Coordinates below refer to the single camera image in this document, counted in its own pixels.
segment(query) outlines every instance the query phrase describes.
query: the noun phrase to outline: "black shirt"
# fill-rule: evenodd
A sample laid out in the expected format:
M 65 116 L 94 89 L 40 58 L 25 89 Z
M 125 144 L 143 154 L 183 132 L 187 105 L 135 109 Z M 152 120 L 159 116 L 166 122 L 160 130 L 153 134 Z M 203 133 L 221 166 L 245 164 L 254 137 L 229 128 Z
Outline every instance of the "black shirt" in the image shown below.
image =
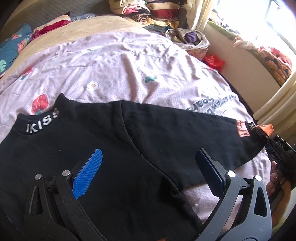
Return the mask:
M 127 101 L 83 104 L 61 94 L 46 113 L 19 114 L 0 144 L 0 205 L 23 233 L 35 175 L 71 170 L 98 148 L 102 164 L 78 201 L 107 240 L 194 240 L 201 222 L 182 191 L 204 182 L 200 147 L 233 170 L 263 143 L 239 137 L 236 120 L 221 116 Z

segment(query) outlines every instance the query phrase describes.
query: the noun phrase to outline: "blue gripper pad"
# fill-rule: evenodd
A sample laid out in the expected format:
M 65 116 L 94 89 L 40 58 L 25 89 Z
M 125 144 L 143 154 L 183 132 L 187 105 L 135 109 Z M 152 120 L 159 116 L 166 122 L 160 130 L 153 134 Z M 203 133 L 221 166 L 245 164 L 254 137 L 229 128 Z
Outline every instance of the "blue gripper pad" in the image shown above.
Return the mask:
M 74 178 L 72 192 L 76 200 L 87 191 L 89 184 L 102 164 L 102 160 L 102 151 L 97 149 Z

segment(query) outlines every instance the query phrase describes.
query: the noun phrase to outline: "curtain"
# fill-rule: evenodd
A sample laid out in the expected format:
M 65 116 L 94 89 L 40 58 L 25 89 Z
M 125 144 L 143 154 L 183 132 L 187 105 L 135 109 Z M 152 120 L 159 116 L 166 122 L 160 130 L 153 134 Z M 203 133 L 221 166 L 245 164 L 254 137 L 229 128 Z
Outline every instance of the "curtain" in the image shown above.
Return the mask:
M 187 0 L 184 8 L 187 11 L 188 29 L 196 29 L 202 32 L 217 3 L 218 0 Z
M 253 117 L 259 125 L 272 124 L 274 133 L 294 144 L 296 141 L 296 72 Z

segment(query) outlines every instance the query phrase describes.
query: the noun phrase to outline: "quilted headboard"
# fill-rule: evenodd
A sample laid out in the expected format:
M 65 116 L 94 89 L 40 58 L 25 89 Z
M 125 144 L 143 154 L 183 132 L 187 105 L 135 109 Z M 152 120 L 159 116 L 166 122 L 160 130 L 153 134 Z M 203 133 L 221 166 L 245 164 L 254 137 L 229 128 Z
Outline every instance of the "quilted headboard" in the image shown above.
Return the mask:
M 0 32 L 0 42 L 10 37 L 24 23 L 32 29 L 70 12 L 70 17 L 85 13 L 112 14 L 108 0 L 24 0 L 26 6 L 7 21 Z

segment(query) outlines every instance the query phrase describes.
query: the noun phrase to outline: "metal screw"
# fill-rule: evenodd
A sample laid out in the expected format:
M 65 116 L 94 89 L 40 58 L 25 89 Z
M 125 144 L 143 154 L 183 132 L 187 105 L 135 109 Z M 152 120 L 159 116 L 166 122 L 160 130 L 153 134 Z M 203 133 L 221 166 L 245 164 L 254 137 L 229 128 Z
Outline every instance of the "metal screw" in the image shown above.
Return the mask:
M 35 176 L 35 179 L 36 179 L 36 180 L 39 180 L 41 177 L 42 177 L 41 174 L 37 174 L 37 175 Z
M 259 182 L 262 181 L 262 177 L 260 177 L 259 175 L 256 175 L 255 178 L 256 178 L 256 180 L 259 181 Z
M 228 171 L 228 172 L 227 172 L 227 175 L 230 176 L 230 177 L 235 177 L 235 172 L 233 172 L 233 171 Z
M 70 175 L 70 171 L 69 170 L 64 170 L 63 172 L 62 172 L 62 175 L 63 176 L 69 176 Z

